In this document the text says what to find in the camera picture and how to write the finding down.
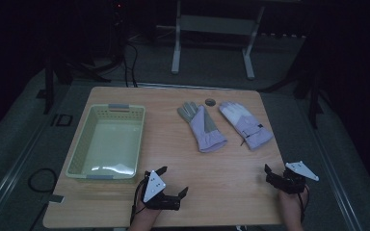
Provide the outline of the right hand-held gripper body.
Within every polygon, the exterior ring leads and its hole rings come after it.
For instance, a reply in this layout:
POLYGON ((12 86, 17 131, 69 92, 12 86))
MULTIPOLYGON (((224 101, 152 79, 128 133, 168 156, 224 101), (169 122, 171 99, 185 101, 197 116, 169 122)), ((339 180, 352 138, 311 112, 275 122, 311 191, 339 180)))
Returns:
POLYGON ((296 163, 286 163, 285 171, 282 176, 272 174, 271 176, 277 176, 281 178, 281 187, 279 190, 293 194, 302 193, 306 185, 306 179, 314 181, 319 180, 319 176, 316 175, 309 167, 307 167, 303 161, 296 163))

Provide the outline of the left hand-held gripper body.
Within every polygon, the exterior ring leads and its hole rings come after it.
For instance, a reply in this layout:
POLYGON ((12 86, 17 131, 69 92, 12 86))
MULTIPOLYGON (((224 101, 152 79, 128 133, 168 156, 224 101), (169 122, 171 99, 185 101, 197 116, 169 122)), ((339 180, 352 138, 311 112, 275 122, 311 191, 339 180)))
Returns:
POLYGON ((155 170, 145 173, 141 200, 148 209, 178 211, 181 199, 177 195, 164 194, 167 185, 161 176, 158 176, 155 170))

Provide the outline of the purple glove white fingers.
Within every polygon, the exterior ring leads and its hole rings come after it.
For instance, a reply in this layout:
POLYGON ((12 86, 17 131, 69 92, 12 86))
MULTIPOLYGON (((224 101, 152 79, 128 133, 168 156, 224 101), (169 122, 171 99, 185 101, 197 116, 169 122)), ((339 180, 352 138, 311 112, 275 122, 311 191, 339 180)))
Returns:
POLYGON ((250 150, 254 150, 269 141, 273 134, 242 104, 223 102, 219 107, 222 115, 244 139, 250 150))

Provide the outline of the purple glove grey palm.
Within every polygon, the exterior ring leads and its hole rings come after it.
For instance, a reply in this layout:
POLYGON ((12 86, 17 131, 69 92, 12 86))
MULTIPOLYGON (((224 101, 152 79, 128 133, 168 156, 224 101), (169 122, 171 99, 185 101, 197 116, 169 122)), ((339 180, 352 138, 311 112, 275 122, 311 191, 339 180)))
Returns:
POLYGON ((214 152, 227 144, 227 139, 219 131, 203 105, 185 102, 177 109, 178 114, 189 123, 202 153, 214 152))

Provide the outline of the pale green plastic basket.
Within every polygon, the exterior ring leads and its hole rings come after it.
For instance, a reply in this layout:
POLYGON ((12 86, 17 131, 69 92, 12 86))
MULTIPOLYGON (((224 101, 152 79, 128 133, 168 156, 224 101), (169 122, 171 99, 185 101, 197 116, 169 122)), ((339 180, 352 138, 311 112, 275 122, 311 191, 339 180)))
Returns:
POLYGON ((91 105, 72 149, 66 176, 119 181, 134 179, 144 125, 144 106, 91 105))

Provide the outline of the person's right hand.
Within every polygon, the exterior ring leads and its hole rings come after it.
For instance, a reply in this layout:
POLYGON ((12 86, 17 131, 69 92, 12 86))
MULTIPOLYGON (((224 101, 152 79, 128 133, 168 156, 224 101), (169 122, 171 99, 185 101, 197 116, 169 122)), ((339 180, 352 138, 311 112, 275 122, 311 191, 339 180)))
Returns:
POLYGON ((280 215, 284 222, 287 220, 304 220, 304 212, 309 200, 309 188, 304 187, 300 193, 289 194, 287 192, 278 192, 278 202, 280 215))

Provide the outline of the person's left hand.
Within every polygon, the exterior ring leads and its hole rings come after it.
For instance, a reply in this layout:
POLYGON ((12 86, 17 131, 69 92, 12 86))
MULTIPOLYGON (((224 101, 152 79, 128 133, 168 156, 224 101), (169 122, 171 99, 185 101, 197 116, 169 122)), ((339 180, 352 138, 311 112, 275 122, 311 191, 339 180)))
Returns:
POLYGON ((134 217, 131 224, 142 223, 144 225, 152 225, 153 227, 160 214, 161 210, 148 209, 143 201, 138 198, 136 200, 136 211, 134 212, 134 217))

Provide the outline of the black stand with legs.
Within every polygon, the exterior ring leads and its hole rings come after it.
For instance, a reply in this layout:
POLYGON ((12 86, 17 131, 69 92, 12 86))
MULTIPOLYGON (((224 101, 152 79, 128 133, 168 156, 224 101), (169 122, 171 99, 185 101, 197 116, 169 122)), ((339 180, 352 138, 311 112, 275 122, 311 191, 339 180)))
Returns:
POLYGON ((313 33, 308 34, 301 46, 296 58, 289 67, 286 76, 269 87, 259 89, 259 92, 273 92, 293 82, 297 86, 293 90, 296 99, 304 99, 309 96, 308 120, 314 129, 318 128, 317 115, 322 113, 318 103, 319 97, 324 98, 320 92, 322 79, 322 67, 317 49, 317 38, 313 33))

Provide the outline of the black tripod stand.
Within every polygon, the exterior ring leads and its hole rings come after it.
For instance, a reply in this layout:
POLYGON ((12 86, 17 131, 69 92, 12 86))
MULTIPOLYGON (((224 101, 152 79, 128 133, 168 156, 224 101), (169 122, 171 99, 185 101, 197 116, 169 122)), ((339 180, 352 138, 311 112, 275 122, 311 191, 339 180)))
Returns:
POLYGON ((44 89, 40 90, 37 95, 37 98, 45 100, 43 113, 48 115, 54 104, 54 76, 58 77, 61 84, 70 85, 73 78, 69 70, 72 68, 95 81, 110 83, 110 79, 101 77, 99 73, 117 67, 118 64, 119 61, 111 60, 106 65, 88 68, 58 49, 50 50, 44 60, 44 89))

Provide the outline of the white metal stand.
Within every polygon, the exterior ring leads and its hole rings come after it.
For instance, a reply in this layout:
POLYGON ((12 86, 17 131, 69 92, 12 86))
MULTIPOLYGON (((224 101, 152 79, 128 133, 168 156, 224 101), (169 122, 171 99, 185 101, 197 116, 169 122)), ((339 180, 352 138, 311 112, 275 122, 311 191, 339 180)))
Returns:
POLYGON ((250 40, 248 45, 242 49, 242 57, 247 79, 253 80, 255 78, 255 74, 252 67, 251 51, 258 35, 258 29, 265 11, 265 7, 262 6, 259 8, 255 19, 237 19, 183 14, 181 12, 182 1, 183 0, 176 0, 175 42, 172 56, 171 73, 179 73, 182 31, 228 34, 249 37, 250 40))

